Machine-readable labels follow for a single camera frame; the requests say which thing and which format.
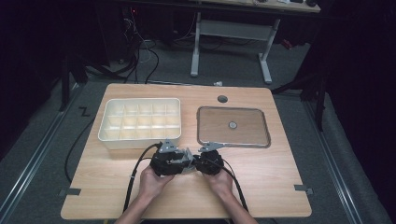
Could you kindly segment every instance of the rectangular tray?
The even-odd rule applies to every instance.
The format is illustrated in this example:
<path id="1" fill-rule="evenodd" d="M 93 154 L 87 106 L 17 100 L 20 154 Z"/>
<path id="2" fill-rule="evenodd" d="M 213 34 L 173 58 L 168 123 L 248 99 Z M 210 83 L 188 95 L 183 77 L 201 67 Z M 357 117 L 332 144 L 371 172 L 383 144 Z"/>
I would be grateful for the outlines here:
<path id="1" fill-rule="evenodd" d="M 256 108 L 201 106 L 197 112 L 197 139 L 201 145 L 221 143 L 226 147 L 269 147 L 264 113 Z"/>
<path id="2" fill-rule="evenodd" d="M 112 99 L 106 103 L 98 138 L 108 149 L 146 148 L 181 136 L 177 98 Z"/>

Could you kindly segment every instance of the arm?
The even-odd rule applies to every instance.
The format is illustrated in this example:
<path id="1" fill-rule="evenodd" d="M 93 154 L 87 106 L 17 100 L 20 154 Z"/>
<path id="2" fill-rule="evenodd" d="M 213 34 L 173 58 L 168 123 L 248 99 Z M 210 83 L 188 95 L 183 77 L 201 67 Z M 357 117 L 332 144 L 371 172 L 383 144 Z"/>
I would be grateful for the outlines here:
<path id="1" fill-rule="evenodd" d="M 117 219 L 116 224 L 139 223 L 151 202 L 163 192 L 165 185 L 173 178 L 173 175 L 157 176 L 150 166 L 144 169 L 140 175 L 139 193 L 125 212 Z"/>
<path id="2" fill-rule="evenodd" d="M 233 195 L 233 178 L 227 172 L 221 170 L 216 175 L 204 174 L 204 177 L 235 224 L 258 223 Z"/>

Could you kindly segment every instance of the person's left hand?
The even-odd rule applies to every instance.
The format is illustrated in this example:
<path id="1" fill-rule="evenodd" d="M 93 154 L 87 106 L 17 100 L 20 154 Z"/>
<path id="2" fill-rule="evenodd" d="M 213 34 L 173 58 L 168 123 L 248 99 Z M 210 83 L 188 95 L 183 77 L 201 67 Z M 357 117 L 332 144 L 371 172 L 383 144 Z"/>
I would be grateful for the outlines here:
<path id="1" fill-rule="evenodd" d="M 163 192 L 165 185 L 174 177 L 174 175 L 157 176 L 151 166 L 146 167 L 140 175 L 139 196 L 150 199 L 156 198 Z"/>

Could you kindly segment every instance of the white plastic tray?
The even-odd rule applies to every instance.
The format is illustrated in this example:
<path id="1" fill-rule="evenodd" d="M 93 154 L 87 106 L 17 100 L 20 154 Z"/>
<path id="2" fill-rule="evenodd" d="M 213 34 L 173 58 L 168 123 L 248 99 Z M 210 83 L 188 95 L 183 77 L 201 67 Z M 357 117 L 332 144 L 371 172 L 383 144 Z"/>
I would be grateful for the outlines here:
<path id="1" fill-rule="evenodd" d="M 108 149 L 146 148 L 164 139 L 177 146 L 180 136 L 177 98 L 109 100 L 98 134 Z"/>

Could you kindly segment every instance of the desk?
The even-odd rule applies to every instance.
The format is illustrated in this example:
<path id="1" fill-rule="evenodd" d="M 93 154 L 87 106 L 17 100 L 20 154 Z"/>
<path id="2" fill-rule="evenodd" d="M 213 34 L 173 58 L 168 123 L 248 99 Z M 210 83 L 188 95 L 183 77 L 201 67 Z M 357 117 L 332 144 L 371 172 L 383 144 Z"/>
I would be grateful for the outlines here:
<path id="1" fill-rule="evenodd" d="M 202 0 L 208 3 L 220 3 L 230 4 L 244 7 L 266 7 L 272 9 L 281 10 L 294 10 L 301 12 L 315 12 L 319 13 L 320 8 L 318 6 L 309 7 L 306 3 L 279 3 L 276 0 L 268 0 L 265 3 L 259 3 L 256 0 Z M 199 68 L 199 46 L 201 35 L 217 35 L 233 38 L 243 38 L 265 41 L 266 45 L 263 52 L 260 53 L 259 62 L 262 68 L 262 75 L 266 84 L 272 83 L 272 78 L 267 64 L 267 57 L 274 41 L 276 31 L 280 19 L 276 18 L 274 24 L 267 25 L 253 25 L 238 22 L 227 22 L 227 21 L 212 21 L 212 20 L 201 20 L 201 13 L 197 13 L 196 28 L 195 28 L 195 46 L 192 54 L 191 62 L 191 76 L 198 76 Z"/>
<path id="2" fill-rule="evenodd" d="M 218 102 L 225 95 L 228 102 Z M 271 146 L 268 148 L 224 147 L 219 154 L 231 164 L 254 217 L 308 217 L 311 207 L 289 142 L 276 109 L 272 93 L 263 88 L 129 85 L 110 84 L 92 125 L 71 188 L 79 195 L 67 195 L 61 215 L 65 219 L 111 219 L 122 213 L 129 178 L 143 149 L 106 149 L 98 131 L 106 102 L 115 98 L 176 97 L 181 103 L 182 135 L 180 148 L 199 154 L 197 109 L 201 105 L 253 107 L 265 114 Z M 149 161 L 140 163 L 140 176 Z M 139 179 L 134 182 L 131 199 L 136 196 Z M 212 194 L 200 172 L 177 175 L 163 194 L 148 208 L 143 218 L 228 217 Z"/>

